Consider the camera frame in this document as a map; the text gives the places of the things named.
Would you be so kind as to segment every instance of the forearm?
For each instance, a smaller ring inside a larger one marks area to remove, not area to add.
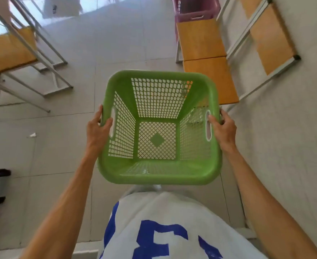
[[[69,186],[46,217],[22,259],[71,258],[82,224],[96,157],[86,155]]]
[[[290,214],[269,193],[237,151],[226,153],[239,190],[263,246],[272,258],[317,258],[317,248]]]

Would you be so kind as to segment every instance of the person's left hand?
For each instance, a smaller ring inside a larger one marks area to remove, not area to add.
[[[113,124],[113,118],[107,119],[104,126],[99,125],[102,115],[103,106],[100,105],[94,118],[88,122],[87,125],[87,149],[86,154],[97,158],[99,153],[103,150],[109,136],[109,130]]]

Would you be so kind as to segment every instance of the finger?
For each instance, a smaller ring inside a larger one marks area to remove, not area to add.
[[[208,115],[209,122],[212,124],[214,129],[218,128],[220,126],[219,122],[213,115]]]
[[[92,119],[93,122],[99,122],[102,115],[103,106],[100,105],[98,111],[95,113],[94,118]]]
[[[109,117],[103,127],[109,131],[112,125],[113,125],[113,118]]]
[[[225,110],[221,109],[220,112],[225,122],[232,120]]]

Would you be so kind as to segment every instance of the purple basket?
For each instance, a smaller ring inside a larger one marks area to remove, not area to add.
[[[196,8],[194,4],[198,1],[199,7]],[[219,0],[183,0],[184,3],[190,2],[190,7],[197,9],[198,11],[185,12],[188,8],[184,7],[181,0],[173,0],[174,12],[175,12],[175,35],[176,41],[178,41],[178,30],[176,28],[177,23],[195,21],[195,20],[207,20],[216,17],[221,6]]]

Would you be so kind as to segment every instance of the person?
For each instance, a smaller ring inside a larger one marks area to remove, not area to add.
[[[87,125],[82,162],[57,204],[25,249],[22,259],[71,258],[81,227],[92,171],[108,140],[112,119],[99,126],[102,106]],[[237,127],[221,110],[214,135],[228,158],[247,217],[270,258],[316,258],[317,248],[298,223],[268,192],[239,153]],[[113,208],[99,258],[267,258],[199,202],[174,193],[137,192]]]

